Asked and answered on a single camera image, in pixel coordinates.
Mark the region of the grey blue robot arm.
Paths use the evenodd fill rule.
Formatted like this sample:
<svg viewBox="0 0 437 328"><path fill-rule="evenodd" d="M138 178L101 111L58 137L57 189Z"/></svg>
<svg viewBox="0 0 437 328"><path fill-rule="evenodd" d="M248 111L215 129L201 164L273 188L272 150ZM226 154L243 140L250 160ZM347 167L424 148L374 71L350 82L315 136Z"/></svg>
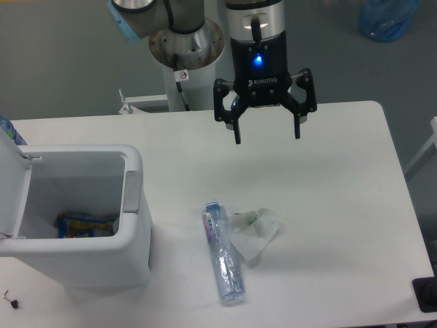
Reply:
<svg viewBox="0 0 437 328"><path fill-rule="evenodd" d="M203 1L108 1L125 39L147 38L163 68L170 111L212 109L240 142L248 108L282 106L294 133L316 111L313 75L290 74L282 1L226 1L228 32L205 14Z"/></svg>

